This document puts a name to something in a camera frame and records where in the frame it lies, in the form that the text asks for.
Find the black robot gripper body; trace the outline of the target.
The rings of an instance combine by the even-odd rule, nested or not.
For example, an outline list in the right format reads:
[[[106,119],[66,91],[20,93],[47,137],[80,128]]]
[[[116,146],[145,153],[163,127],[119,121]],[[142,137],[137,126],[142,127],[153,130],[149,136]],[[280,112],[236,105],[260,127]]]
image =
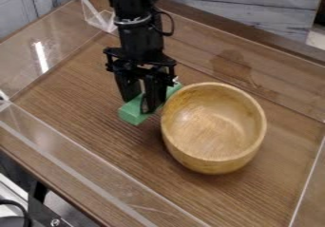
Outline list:
[[[157,76],[166,85],[175,80],[177,61],[163,54],[163,37],[174,34],[163,30],[162,14],[135,19],[114,18],[120,47],[107,47],[107,71],[129,79]]]

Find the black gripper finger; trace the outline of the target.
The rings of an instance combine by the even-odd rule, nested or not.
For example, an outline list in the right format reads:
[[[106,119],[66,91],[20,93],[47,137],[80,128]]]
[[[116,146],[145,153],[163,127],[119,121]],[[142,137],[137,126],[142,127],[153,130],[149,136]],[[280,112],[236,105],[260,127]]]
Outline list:
[[[141,93],[139,77],[134,72],[118,71],[114,74],[122,99],[129,103]]]
[[[157,75],[147,75],[143,79],[145,93],[141,99],[141,113],[154,113],[166,101],[166,91],[169,83],[166,79]]]

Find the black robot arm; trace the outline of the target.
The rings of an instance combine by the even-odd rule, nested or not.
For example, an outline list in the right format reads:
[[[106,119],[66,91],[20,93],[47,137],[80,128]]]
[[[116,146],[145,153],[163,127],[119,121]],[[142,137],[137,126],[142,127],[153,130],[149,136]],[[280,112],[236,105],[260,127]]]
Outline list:
[[[174,34],[169,13],[158,0],[110,0],[120,47],[106,47],[107,71],[114,74],[122,99],[141,96],[139,113],[153,113],[175,82],[177,61],[163,53],[163,37]]]

